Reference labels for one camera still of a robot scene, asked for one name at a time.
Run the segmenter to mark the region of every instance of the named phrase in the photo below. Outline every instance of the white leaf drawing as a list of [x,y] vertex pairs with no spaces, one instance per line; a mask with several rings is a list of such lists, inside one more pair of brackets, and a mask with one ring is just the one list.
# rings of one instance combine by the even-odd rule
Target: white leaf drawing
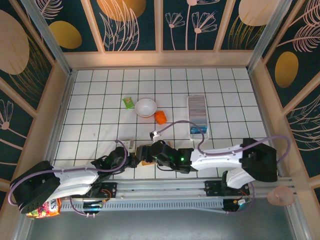
[[123,10],[115,0],[101,1],[107,17],[99,13],[104,24],[103,45],[106,51],[135,51],[139,44],[140,32],[137,17],[124,1]]
[[64,7],[62,0],[34,0],[44,19],[54,19]]
[[294,50],[299,52],[312,53],[313,49],[317,48],[320,43],[320,25],[301,27],[295,34],[294,38],[277,45],[277,47],[291,43]]

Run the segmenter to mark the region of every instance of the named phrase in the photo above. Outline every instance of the small white object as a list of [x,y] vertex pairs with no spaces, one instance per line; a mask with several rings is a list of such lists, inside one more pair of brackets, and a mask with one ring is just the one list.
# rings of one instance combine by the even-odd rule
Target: small white object
[[140,117],[148,118],[155,114],[157,105],[155,101],[149,98],[144,98],[136,103],[134,110]]

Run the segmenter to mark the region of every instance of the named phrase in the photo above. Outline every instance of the dark teal wallpaper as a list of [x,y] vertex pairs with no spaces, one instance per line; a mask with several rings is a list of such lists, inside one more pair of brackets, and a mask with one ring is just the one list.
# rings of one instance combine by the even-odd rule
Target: dark teal wallpaper
[[278,1],[236,0],[221,50],[253,50]]
[[0,78],[37,109],[52,65],[8,0],[0,19]]
[[11,181],[33,118],[0,90],[0,178]]
[[107,52],[156,50],[154,0],[90,0]]
[[320,2],[306,0],[266,67],[282,106],[320,71]]
[[286,118],[309,177],[320,175],[320,85]]
[[163,50],[213,50],[225,0],[164,0]]

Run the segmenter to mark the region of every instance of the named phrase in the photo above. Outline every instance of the white tile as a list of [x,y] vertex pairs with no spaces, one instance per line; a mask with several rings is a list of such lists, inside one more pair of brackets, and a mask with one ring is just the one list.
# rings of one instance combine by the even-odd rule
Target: white tile
[[222,96],[226,107],[241,106],[238,93],[222,93]]
[[250,138],[265,138],[266,131],[262,121],[250,121],[246,123]]
[[173,128],[174,139],[189,139],[189,123],[178,123]]
[[82,124],[84,109],[69,109],[66,114],[65,124]]
[[71,96],[69,109],[84,109],[87,103],[87,95],[73,95]]
[[232,69],[231,68],[218,68],[217,69],[218,72],[218,77],[220,80],[231,80],[234,79],[234,74],[232,73]]
[[135,169],[134,168],[126,168],[124,172],[114,175],[113,179],[134,179]]
[[232,146],[231,139],[213,139],[214,149],[226,149]]
[[252,93],[254,91],[250,80],[235,80],[235,83],[239,93]]
[[[165,124],[156,124],[155,125],[155,130],[159,131],[164,129],[165,127],[167,127],[169,125],[169,123],[165,123]],[[174,139],[174,127],[169,127],[168,129],[166,129],[165,131],[160,133],[161,136],[158,138],[158,140],[163,140],[163,139]]]
[[86,109],[102,109],[104,104],[104,95],[89,95],[86,103]]
[[119,122],[120,109],[103,109],[102,111],[102,124],[117,124]]
[[124,70],[109,70],[108,82],[122,82],[124,78]]
[[60,142],[56,159],[75,159],[77,147],[78,147],[77,141]]
[[139,94],[154,94],[154,93],[155,93],[155,81],[139,82]]
[[90,82],[76,82],[72,95],[87,95],[89,93]]
[[156,94],[170,94],[171,93],[171,81],[156,81],[155,82]]
[[121,94],[121,92],[122,92],[122,82],[108,81],[106,83],[105,94]]
[[155,94],[152,93],[152,94],[140,94],[138,95],[138,99],[141,100],[141,99],[151,99],[151,100],[155,100]]
[[138,94],[138,81],[124,82],[122,94]]
[[234,79],[249,79],[248,71],[244,68],[232,68]]
[[187,68],[186,77],[188,80],[202,80],[201,68]]
[[140,69],[139,81],[154,81],[155,70],[154,69]]
[[150,117],[142,117],[137,116],[137,123],[138,124],[154,124],[156,122],[155,116],[152,115]]
[[257,106],[242,107],[246,121],[261,121],[259,108]]
[[137,122],[137,114],[135,109],[120,109],[120,117],[119,123],[120,124],[135,124]]
[[117,139],[118,124],[102,124],[100,126],[99,141],[114,141]]
[[206,168],[199,170],[197,172],[198,178],[216,178],[218,177],[218,172],[216,167]]
[[81,125],[65,125],[61,141],[79,141]]
[[221,178],[225,171],[233,170],[234,167],[217,167],[218,177]]
[[229,122],[229,128],[231,137],[233,139],[241,139],[241,138],[248,138],[248,130],[246,123],[243,122]]
[[83,124],[100,124],[102,109],[86,109]]
[[[160,166],[163,170],[170,170],[170,167],[167,166]],[[160,169],[155,167],[155,178],[156,179],[175,179],[176,178],[176,172],[175,171],[161,171]]]
[[183,139],[183,140],[174,140],[174,148],[175,149],[193,149],[194,148],[194,141],[190,139]]
[[204,93],[205,88],[204,88],[204,82],[203,81],[187,81],[188,82],[188,89],[189,93]]
[[205,80],[203,82],[206,93],[221,93],[220,83],[218,80]]
[[156,177],[155,167],[155,164],[144,166],[141,164],[138,165],[138,167],[135,168],[134,179],[154,179]]
[[123,81],[139,81],[139,69],[124,70]]
[[182,94],[188,92],[187,81],[171,81],[171,85],[173,94]]
[[223,107],[224,100],[221,93],[206,93],[206,105],[208,107]]
[[216,68],[202,68],[203,80],[218,80],[218,73]]
[[134,140],[136,138],[136,124],[119,124],[118,140]]
[[89,94],[105,94],[107,82],[92,82]]
[[171,80],[170,69],[156,69],[155,80]]
[[174,93],[172,94],[173,107],[187,107],[188,93]]
[[90,124],[82,125],[80,141],[96,141],[98,140],[100,125]]
[[97,150],[96,141],[80,141],[76,152],[76,159],[95,159]]
[[104,109],[115,109],[120,108],[121,95],[105,95],[104,96]]
[[155,130],[154,123],[137,124],[136,126],[136,139],[137,140],[149,140],[150,132]]
[[177,172],[176,173],[176,177],[177,178],[181,178],[181,179],[196,178],[197,177],[197,172],[196,171],[191,171],[188,174]]
[[134,105],[136,105],[138,102],[138,94],[123,94],[123,95],[121,95],[121,106],[120,106],[122,109],[126,108],[126,105],[124,102],[124,99],[126,99],[126,98],[131,98]]
[[242,106],[257,106],[257,100],[253,92],[239,93]]
[[92,70],[79,70],[76,74],[76,82],[90,82]]
[[108,70],[94,70],[92,75],[92,82],[106,82],[108,77]]
[[188,108],[187,107],[174,107],[173,108],[173,120],[179,121],[179,120],[188,120]]
[[242,122],[245,121],[244,113],[240,106],[229,106],[225,108],[228,122]]
[[235,80],[220,80],[221,92],[236,93],[237,87]]
[[185,68],[171,69],[171,80],[187,80]]
[[230,132],[227,122],[211,122],[210,126],[213,139],[230,138]]
[[171,94],[156,94],[155,103],[157,108],[171,108],[172,96]]
[[75,160],[57,160],[57,161],[54,161],[54,166],[68,168],[68,167],[73,167],[74,163],[75,163]]
[[208,107],[210,122],[226,122],[227,116],[224,107]]
[[[198,148],[199,142],[194,142],[194,148]],[[214,148],[214,145],[212,143],[212,139],[206,139],[204,142],[200,145],[201,150],[211,150]]]
[[95,158],[98,159],[102,156],[108,156],[115,149],[115,141],[98,141]]
[[161,108],[161,107],[158,107],[156,109],[157,112],[159,111],[163,111],[164,112],[164,115],[166,117],[166,122],[167,123],[173,123],[174,122],[174,118],[173,118],[173,113],[172,113],[172,108],[169,107],[169,108]]
[[242,138],[232,138],[232,145],[233,146],[243,144],[243,142],[244,142],[244,140]]

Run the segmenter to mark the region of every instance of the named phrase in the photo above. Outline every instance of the purple cable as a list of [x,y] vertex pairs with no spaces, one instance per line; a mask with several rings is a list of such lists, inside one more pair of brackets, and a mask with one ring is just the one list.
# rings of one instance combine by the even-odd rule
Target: purple cable
[[197,149],[198,149],[198,151],[199,151],[201,154],[203,154],[203,155],[205,155],[205,156],[216,156],[216,157],[218,157],[218,156],[224,156],[224,155],[229,155],[229,154],[236,154],[236,153],[239,153],[239,152],[243,152],[243,151],[245,151],[245,150],[248,150],[248,149],[250,149],[250,148],[252,148],[252,147],[255,147],[255,146],[259,145],[259,144],[262,144],[262,143],[264,143],[264,142],[266,142],[266,141],[269,141],[269,140],[272,140],[272,139],[285,139],[285,140],[287,141],[287,148],[286,148],[286,151],[285,151],[285,153],[283,154],[283,156],[280,157],[280,158],[278,159],[278,161],[276,161],[277,164],[278,164],[278,163],[280,163],[280,162],[288,155],[288,153],[289,153],[289,151],[290,151],[290,147],[291,147],[290,139],[289,139],[287,136],[285,136],[285,135],[274,135],[274,136],[266,137],[266,138],[264,138],[264,139],[262,139],[262,140],[260,140],[260,141],[257,141],[257,142],[255,142],[255,143],[252,143],[252,144],[250,144],[250,145],[248,145],[248,146],[245,146],[245,147],[240,148],[240,149],[235,150],[235,151],[227,151],[227,152],[219,152],[219,153],[207,153],[207,152],[204,152],[204,151],[202,151],[202,150],[200,149],[200,145],[203,144],[204,141],[205,141],[205,134],[204,134],[204,132],[201,130],[201,128],[200,128],[198,125],[196,125],[195,123],[193,123],[193,122],[191,122],[191,121],[187,121],[187,120],[175,121],[175,122],[169,124],[168,126],[166,126],[165,128],[157,131],[157,133],[160,134],[160,133],[162,133],[163,131],[167,130],[168,128],[172,127],[172,126],[175,125],[175,124],[191,124],[191,125],[195,126],[195,127],[200,131],[201,136],[202,136],[202,140],[201,140],[201,142],[199,142],[199,144],[198,144],[198,146],[197,146]]
[[61,169],[61,170],[45,170],[45,171],[39,171],[39,172],[35,172],[35,173],[32,173],[28,176],[25,176],[24,178],[20,179],[16,184],[14,184],[13,186],[11,186],[11,189],[9,191],[9,194],[8,194],[8,202],[11,204],[11,205],[18,205],[16,202],[13,202],[11,200],[11,196],[14,192],[14,190],[21,184],[23,183],[24,181],[30,179],[30,178],[33,178],[35,176],[39,176],[41,174],[51,174],[51,173],[68,173],[68,172],[75,172],[75,171],[83,171],[83,170],[89,170],[89,171],[96,171],[96,172],[103,172],[103,173],[110,173],[110,172],[115,172],[119,169],[121,169],[123,167],[123,165],[126,163],[127,161],[127,157],[128,157],[128,152],[127,152],[127,149],[126,149],[126,146],[119,140],[115,140],[116,143],[120,143],[124,149],[124,159],[121,163],[120,166],[116,167],[116,168],[113,168],[113,169],[97,169],[97,168],[93,168],[93,167],[80,167],[80,168],[72,168],[72,169]]

